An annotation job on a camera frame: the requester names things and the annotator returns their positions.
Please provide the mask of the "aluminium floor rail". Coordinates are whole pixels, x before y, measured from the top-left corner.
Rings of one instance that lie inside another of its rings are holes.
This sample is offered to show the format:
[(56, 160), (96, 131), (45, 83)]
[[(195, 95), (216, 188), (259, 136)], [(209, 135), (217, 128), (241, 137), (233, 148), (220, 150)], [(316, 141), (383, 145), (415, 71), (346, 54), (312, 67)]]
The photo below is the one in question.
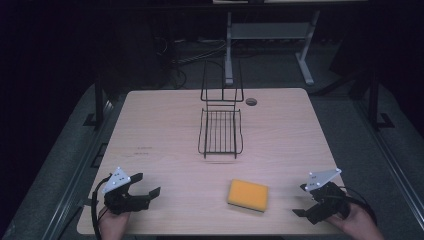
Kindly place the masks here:
[(398, 159), (396, 158), (393, 151), (389, 148), (387, 141), (382, 135), (381, 129), (379, 127), (375, 127), (368, 119), (365, 105), (362, 102), (355, 101), (354, 106), (355, 109), (359, 112), (361, 119), (365, 122), (367, 129), (373, 136), (374, 141), (381, 151), (388, 166), (389, 172), (392, 175), (399, 191), (405, 199), (418, 225), (424, 232), (424, 202), (420, 199), (419, 195), (405, 175), (405, 172), (399, 165)]
[(54, 146), (52, 161), (48, 165), (51, 170), (49, 184), (52, 188), (59, 187), (58, 202), (43, 231), (42, 240), (58, 240), (65, 225), (72, 222), (72, 214), (84, 206), (96, 173), (92, 163), (97, 151), (106, 142), (103, 125), (108, 122), (112, 110), (109, 100), (103, 103), (100, 111), (104, 120), (96, 125), (96, 115), (88, 109), (88, 104), (77, 106), (71, 122), (66, 124), (64, 133)]

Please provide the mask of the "yellow sponge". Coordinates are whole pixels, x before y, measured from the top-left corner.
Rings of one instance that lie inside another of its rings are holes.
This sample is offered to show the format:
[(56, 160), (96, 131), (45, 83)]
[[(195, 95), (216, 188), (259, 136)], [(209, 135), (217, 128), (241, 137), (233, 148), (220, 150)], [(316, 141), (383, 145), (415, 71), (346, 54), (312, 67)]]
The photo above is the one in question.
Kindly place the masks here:
[(227, 203), (265, 212), (268, 206), (268, 187), (257, 183), (233, 179), (230, 184)]

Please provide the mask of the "black metal post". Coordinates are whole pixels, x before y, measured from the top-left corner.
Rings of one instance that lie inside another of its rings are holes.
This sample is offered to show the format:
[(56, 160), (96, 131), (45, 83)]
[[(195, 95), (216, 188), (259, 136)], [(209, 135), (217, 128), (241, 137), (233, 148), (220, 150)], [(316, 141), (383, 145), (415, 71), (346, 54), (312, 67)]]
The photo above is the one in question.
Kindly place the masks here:
[(382, 128), (394, 128), (395, 125), (386, 113), (378, 111), (379, 79), (375, 72), (369, 81), (368, 120), (372, 128), (379, 131)]
[(95, 130), (99, 129), (104, 121), (104, 97), (102, 78), (97, 77), (94, 83), (95, 112), (89, 113), (84, 121), (84, 126), (91, 126)]

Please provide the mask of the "white metal stand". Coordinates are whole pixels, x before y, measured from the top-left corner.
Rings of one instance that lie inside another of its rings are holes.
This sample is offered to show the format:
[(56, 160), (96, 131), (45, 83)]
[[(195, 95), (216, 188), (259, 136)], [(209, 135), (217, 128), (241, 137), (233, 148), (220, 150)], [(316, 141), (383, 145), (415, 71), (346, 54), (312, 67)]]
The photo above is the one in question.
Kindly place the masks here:
[(303, 79), (307, 85), (314, 80), (306, 63), (320, 11), (312, 14), (309, 22), (294, 23), (234, 23), (232, 13), (227, 14), (226, 52), (224, 55), (224, 80), (226, 85), (234, 84), (232, 66), (232, 43), (234, 40), (304, 40), (301, 51), (295, 54)]

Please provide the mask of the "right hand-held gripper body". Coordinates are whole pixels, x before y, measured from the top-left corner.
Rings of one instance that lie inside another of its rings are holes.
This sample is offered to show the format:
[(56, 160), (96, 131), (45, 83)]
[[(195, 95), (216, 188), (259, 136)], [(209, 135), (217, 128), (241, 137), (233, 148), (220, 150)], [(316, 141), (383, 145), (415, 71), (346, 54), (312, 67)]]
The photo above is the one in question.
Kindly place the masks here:
[(307, 186), (314, 190), (313, 194), (317, 202), (314, 214), (306, 217), (312, 224), (321, 222), (334, 214), (340, 214), (343, 219), (350, 214), (350, 209), (346, 200), (346, 193), (342, 191), (333, 179), (339, 176), (339, 168), (310, 172)]

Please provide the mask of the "person's left hand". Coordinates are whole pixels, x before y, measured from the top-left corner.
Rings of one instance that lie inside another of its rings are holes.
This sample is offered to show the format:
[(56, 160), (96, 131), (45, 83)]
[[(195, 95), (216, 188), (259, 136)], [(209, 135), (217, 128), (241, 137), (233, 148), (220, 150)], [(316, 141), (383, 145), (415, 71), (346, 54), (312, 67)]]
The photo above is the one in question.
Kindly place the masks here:
[(107, 207), (100, 211), (98, 219), (99, 231), (102, 240), (122, 240), (130, 219), (130, 212), (113, 214)]

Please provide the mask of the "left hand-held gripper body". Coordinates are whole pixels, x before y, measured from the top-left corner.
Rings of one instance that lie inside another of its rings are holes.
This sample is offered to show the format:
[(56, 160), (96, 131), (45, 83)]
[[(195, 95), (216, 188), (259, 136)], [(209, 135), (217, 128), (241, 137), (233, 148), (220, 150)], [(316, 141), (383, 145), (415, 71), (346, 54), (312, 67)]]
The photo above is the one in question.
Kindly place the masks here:
[(113, 214), (139, 212), (149, 208), (151, 200), (148, 195), (133, 196), (129, 193), (130, 177), (118, 167), (110, 175), (102, 190), (104, 204)]

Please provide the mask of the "black wire rack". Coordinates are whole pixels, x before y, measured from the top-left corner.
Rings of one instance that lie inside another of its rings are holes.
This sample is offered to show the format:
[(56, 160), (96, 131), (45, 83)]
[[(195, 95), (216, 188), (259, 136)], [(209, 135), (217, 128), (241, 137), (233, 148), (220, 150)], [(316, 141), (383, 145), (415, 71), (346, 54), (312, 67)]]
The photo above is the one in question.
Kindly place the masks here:
[(200, 100), (200, 131), (197, 150), (206, 158), (208, 155), (232, 155), (237, 158), (243, 151), (242, 114), (239, 105), (245, 94), (242, 80), (232, 85), (226, 83), (225, 76), (210, 83), (208, 67), (203, 65)]

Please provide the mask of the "person's right hand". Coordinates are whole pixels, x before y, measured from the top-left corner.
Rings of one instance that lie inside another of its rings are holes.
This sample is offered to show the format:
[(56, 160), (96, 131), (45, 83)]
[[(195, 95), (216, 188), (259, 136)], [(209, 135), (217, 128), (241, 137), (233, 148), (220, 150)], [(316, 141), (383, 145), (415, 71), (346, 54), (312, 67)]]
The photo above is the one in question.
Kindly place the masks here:
[(349, 207), (350, 214), (347, 218), (332, 215), (326, 221), (353, 240), (385, 240), (371, 216), (362, 207), (356, 204), (350, 204)]

